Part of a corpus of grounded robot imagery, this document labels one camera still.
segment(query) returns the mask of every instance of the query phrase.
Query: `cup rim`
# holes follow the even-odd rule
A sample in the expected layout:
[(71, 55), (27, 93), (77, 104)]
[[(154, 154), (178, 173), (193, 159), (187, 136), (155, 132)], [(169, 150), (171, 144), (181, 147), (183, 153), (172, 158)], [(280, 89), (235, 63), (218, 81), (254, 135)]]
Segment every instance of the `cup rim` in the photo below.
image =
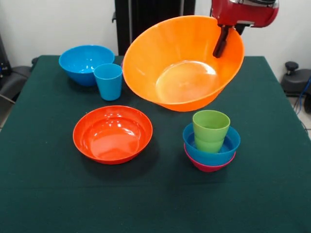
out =
[[(200, 124), (198, 124), (197, 122), (195, 122), (195, 120), (194, 120), (194, 117), (195, 117), (197, 114), (202, 113), (202, 112), (216, 112), (216, 113), (220, 113), (221, 115), (225, 116), (225, 117), (229, 120), (229, 123), (228, 123), (226, 126), (224, 126), (224, 127), (222, 127), (222, 128), (219, 128), (219, 129), (211, 129), (211, 128), (203, 127), (203, 126), (201, 126)], [(230, 118), (229, 118), (226, 114), (224, 114), (224, 113), (222, 113), (222, 112), (219, 112), (219, 111), (216, 111), (216, 110), (202, 110), (202, 111), (198, 111), (198, 112), (196, 112), (196, 113), (192, 116), (192, 122), (193, 122), (196, 126), (200, 127), (201, 129), (214, 130), (214, 131), (224, 130), (224, 129), (230, 127), (230, 124), (231, 124), (231, 120), (230, 120)]]
[[(95, 74), (95, 72), (96, 72), (96, 70), (97, 70), (98, 68), (104, 67), (104, 66), (114, 66), (114, 67), (117, 66), (117, 67), (120, 67), (120, 68), (121, 68), (121, 72), (120, 72), (119, 75), (117, 75), (117, 76), (115, 76), (115, 77), (112, 77), (112, 78), (109, 78), (109, 79), (100, 78), (100, 77), (98, 77), (98, 76)], [(119, 65), (117, 65), (117, 64), (113, 64), (113, 63), (101, 64), (101, 65), (97, 66), (97, 67), (95, 68), (95, 70), (94, 70), (94, 76), (95, 76), (95, 78), (96, 78), (96, 79), (101, 79), (101, 80), (112, 80), (112, 79), (116, 79), (116, 78), (119, 77), (120, 75), (122, 75), (122, 67), (119, 66)]]

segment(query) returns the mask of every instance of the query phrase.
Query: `red bowl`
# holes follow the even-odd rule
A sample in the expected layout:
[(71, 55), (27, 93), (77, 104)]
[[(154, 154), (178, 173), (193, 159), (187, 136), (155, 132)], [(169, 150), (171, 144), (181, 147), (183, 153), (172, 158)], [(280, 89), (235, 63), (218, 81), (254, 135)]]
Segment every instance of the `red bowl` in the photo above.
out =
[(102, 164), (121, 164), (136, 157), (152, 137), (150, 119), (127, 106), (98, 108), (82, 117), (73, 142), (86, 157)]
[(227, 166), (228, 164), (230, 164), (232, 162), (232, 160), (234, 159), (235, 154), (236, 154), (236, 152), (234, 152), (234, 155), (232, 156), (230, 161), (227, 162), (226, 164), (223, 164), (220, 166), (207, 166), (207, 165), (198, 163), (197, 161), (195, 161), (194, 159), (191, 158), (191, 156), (188, 154), (188, 152), (186, 150), (186, 144), (184, 144), (184, 149), (185, 149), (185, 152), (186, 152), (188, 158), (193, 163), (193, 165), (195, 165), (200, 171), (203, 171), (203, 172), (214, 172), (214, 171), (218, 171), (218, 170), (222, 169), (223, 167)]

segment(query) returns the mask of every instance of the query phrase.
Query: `pink bowl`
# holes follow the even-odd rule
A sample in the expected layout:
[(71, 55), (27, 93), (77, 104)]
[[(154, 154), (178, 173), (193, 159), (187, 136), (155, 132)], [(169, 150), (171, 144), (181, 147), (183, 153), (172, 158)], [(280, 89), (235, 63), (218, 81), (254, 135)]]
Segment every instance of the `pink bowl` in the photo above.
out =
[(207, 166), (201, 163), (198, 163), (197, 161), (195, 161), (194, 159), (191, 158), (191, 156), (188, 154), (187, 150), (186, 150), (186, 144), (184, 144), (184, 149), (185, 152), (188, 156), (188, 158), (191, 160), (191, 162), (193, 163), (193, 165), (195, 165), (200, 171), (203, 172), (214, 172), (214, 171), (218, 171), (220, 169), (222, 169), (223, 167), (227, 166), (228, 164), (231, 163), (231, 161), (234, 159), (236, 152), (234, 152), (234, 155), (232, 156), (232, 158), (230, 159), (230, 161), (226, 164), (220, 165), (220, 166)]

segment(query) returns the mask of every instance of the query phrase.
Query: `orange bowl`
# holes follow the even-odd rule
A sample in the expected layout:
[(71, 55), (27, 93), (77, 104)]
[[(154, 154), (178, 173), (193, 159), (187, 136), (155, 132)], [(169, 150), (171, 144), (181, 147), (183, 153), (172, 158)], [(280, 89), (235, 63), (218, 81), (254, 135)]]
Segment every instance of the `orange bowl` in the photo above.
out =
[(152, 124), (141, 111), (127, 106), (98, 108), (82, 117), (73, 142), (86, 157), (102, 164), (121, 164), (136, 157), (152, 137)]
[(165, 108), (187, 112), (212, 102), (239, 71), (244, 46), (229, 30), (220, 58), (212, 54), (220, 36), (217, 20), (182, 16), (158, 23), (131, 44), (123, 76), (141, 98)]

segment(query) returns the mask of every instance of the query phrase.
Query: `blue bowl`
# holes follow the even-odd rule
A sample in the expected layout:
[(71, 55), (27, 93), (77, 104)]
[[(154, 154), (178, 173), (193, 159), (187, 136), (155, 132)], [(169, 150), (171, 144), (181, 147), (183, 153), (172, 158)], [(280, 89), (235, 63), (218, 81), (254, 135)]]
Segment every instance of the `blue bowl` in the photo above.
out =
[(82, 86), (96, 84), (93, 71), (102, 64), (113, 63), (115, 55), (99, 45), (82, 45), (64, 52), (58, 60), (67, 75)]
[(192, 123), (184, 129), (183, 138), (189, 156), (195, 161), (208, 166), (220, 166), (229, 162), (241, 143), (240, 135), (231, 126), (219, 153), (208, 153), (196, 148)]

